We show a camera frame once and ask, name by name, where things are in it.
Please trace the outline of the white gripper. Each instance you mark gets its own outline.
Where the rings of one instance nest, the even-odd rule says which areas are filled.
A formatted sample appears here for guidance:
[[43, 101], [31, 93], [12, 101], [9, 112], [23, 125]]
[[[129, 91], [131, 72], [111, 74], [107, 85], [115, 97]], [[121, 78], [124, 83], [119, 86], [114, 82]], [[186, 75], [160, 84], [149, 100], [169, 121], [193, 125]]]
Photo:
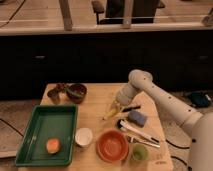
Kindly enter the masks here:
[[119, 113], [123, 106], [129, 105], [134, 97], [140, 92], [139, 89], [132, 86], [130, 83], [125, 84], [116, 94], [116, 101], [111, 104], [111, 112]]

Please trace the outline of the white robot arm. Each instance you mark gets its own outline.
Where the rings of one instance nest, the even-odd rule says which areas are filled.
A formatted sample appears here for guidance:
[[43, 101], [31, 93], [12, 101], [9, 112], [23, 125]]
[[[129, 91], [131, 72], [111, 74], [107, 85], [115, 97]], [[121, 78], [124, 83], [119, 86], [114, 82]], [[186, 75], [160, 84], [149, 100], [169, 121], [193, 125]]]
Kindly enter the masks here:
[[142, 91], [164, 107], [191, 138], [188, 171], [213, 171], [213, 112], [200, 113], [155, 85], [151, 73], [138, 69], [129, 73], [128, 82], [117, 92], [115, 99], [120, 105], [127, 106]]

